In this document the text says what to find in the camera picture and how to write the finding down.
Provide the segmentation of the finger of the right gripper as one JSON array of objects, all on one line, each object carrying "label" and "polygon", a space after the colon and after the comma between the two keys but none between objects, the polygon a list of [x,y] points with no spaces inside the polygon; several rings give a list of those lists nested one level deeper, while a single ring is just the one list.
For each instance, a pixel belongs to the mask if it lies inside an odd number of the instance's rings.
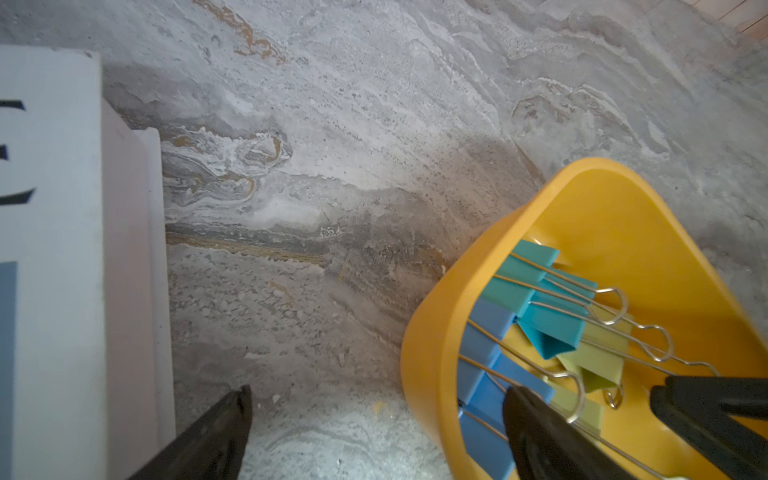
[{"label": "finger of the right gripper", "polygon": [[650,391],[653,414],[731,479],[767,477],[767,437],[736,417],[767,418],[767,380],[669,376]]}]

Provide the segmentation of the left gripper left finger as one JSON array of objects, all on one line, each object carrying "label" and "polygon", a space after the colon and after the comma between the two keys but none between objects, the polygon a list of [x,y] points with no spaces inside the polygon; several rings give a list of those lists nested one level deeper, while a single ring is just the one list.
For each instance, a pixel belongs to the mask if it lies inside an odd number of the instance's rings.
[{"label": "left gripper left finger", "polygon": [[130,479],[236,479],[252,419],[252,391],[244,385],[224,395]]}]

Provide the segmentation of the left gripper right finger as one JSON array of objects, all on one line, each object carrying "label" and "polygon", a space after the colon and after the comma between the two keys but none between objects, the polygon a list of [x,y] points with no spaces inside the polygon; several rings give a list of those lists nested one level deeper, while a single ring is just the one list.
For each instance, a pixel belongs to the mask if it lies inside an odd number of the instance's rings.
[{"label": "left gripper right finger", "polygon": [[507,389],[503,422],[521,479],[632,477],[526,387]]}]

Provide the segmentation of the blue binder clip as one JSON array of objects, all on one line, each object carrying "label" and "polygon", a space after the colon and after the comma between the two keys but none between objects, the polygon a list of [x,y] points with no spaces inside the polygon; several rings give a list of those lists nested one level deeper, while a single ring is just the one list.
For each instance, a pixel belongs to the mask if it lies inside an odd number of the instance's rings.
[{"label": "blue binder clip", "polygon": [[468,455],[492,479],[506,479],[515,461],[508,445],[503,404],[510,378],[545,403],[554,389],[497,349],[460,351],[457,365],[459,424]]},{"label": "blue binder clip", "polygon": [[[585,389],[580,377],[576,374],[568,372],[551,372],[543,367],[537,365],[532,360],[523,356],[521,353],[515,351],[511,346],[506,345],[503,342],[503,337],[509,332],[511,327],[516,323],[516,314],[504,307],[493,304],[487,300],[479,299],[476,301],[473,309],[470,313],[467,325],[464,329],[462,341],[459,349],[472,349],[472,350],[491,350],[497,349],[500,353],[504,354],[508,359],[517,363],[519,366],[532,373],[539,379],[554,380],[554,379],[571,379],[575,382],[577,387],[577,394],[575,404],[573,406],[564,406],[564,416],[570,423],[578,420],[584,412],[586,407]],[[509,387],[512,385],[522,386],[516,381],[506,378],[506,382],[509,383]],[[554,404],[554,396],[547,405]]]}]

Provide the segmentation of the yellow plastic storage box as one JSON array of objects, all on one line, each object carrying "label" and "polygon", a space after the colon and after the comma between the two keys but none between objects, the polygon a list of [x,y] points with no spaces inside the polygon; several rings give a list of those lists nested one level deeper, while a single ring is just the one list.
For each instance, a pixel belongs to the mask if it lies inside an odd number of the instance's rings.
[{"label": "yellow plastic storage box", "polygon": [[[767,380],[764,341],[663,200],[628,168],[602,158],[582,159],[486,230],[426,296],[406,329],[404,394],[454,478],[492,479],[468,455],[458,418],[459,349],[477,300],[516,314],[503,337],[506,345],[548,371],[572,373],[556,356],[542,358],[519,325],[533,292],[493,279],[521,240],[557,249],[560,270],[622,290],[635,321],[659,325],[672,336],[674,356],[707,362],[720,377]],[[573,423],[563,407],[575,404],[575,382],[546,380],[555,390],[554,404],[548,406],[633,477],[729,478],[659,420],[649,404],[651,389],[669,376],[717,376],[677,362],[666,367],[673,375],[626,361],[619,408],[605,399],[607,390],[585,391],[586,407]]]}]

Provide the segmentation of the LOEWE magazine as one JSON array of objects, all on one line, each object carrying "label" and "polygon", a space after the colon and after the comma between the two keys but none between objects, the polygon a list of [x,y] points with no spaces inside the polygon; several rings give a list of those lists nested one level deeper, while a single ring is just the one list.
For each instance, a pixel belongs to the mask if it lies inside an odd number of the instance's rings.
[{"label": "LOEWE magazine", "polygon": [[161,140],[88,50],[1,49],[1,475],[126,479],[176,435]]}]

